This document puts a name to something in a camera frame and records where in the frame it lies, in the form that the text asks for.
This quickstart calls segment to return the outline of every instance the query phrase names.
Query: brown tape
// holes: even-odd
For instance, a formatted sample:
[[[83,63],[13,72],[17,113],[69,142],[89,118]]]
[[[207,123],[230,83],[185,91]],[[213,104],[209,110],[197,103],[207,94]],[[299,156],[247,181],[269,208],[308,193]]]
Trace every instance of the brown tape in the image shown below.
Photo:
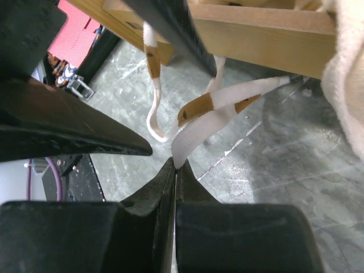
[[[144,52],[147,56],[149,74],[152,78],[160,77],[160,57],[158,48],[144,45]]]
[[[186,122],[198,118],[207,112],[214,110],[214,105],[210,93],[206,93],[197,99],[190,101],[178,112],[178,126],[181,127]]]
[[[253,96],[253,97],[248,98],[246,100],[237,102],[235,104],[235,111],[237,112],[237,114],[239,114],[242,110],[244,110],[245,108],[247,108],[251,103],[253,103],[257,99],[259,99],[261,96],[262,95],[256,95],[256,96]]]

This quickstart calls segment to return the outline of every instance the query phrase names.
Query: black rubber pad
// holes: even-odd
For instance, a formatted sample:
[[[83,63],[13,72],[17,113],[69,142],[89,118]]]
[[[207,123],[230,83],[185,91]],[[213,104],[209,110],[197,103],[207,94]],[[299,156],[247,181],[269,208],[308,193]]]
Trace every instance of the black rubber pad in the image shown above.
[[[48,0],[0,0],[0,10],[0,79],[30,76],[67,16]]]

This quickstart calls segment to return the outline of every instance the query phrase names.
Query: red fabric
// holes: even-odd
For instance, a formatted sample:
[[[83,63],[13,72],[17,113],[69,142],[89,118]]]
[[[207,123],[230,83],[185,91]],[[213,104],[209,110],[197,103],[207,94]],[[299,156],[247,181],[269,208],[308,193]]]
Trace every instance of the red fabric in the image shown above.
[[[59,2],[58,8],[67,14],[67,21],[53,41],[48,52],[60,60],[66,60],[79,67],[86,58],[100,24],[72,6],[66,0]]]

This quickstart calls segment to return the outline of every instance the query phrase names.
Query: gray concrete floor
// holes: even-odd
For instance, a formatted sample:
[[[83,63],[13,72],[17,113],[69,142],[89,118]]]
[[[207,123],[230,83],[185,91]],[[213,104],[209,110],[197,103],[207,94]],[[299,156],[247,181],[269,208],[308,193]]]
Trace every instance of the gray concrete floor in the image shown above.
[[[279,75],[228,60],[224,85]],[[179,109],[202,94],[209,78],[177,57],[162,69],[159,122],[167,131]],[[107,200],[120,201],[152,179],[170,143],[148,133],[152,87],[144,55],[121,43],[94,78],[96,109],[145,137],[151,157],[92,155]],[[308,217],[327,272],[364,272],[364,166],[353,154],[319,85],[271,92],[189,157],[201,184],[222,202],[295,204]]]

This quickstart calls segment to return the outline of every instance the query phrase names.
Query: beige cloth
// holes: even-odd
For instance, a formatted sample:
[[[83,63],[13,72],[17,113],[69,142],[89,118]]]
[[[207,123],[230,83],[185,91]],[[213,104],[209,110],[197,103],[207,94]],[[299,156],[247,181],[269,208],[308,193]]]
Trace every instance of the beige cloth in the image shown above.
[[[334,107],[353,151],[364,160],[364,0],[326,0],[336,9],[336,55],[321,86]]]

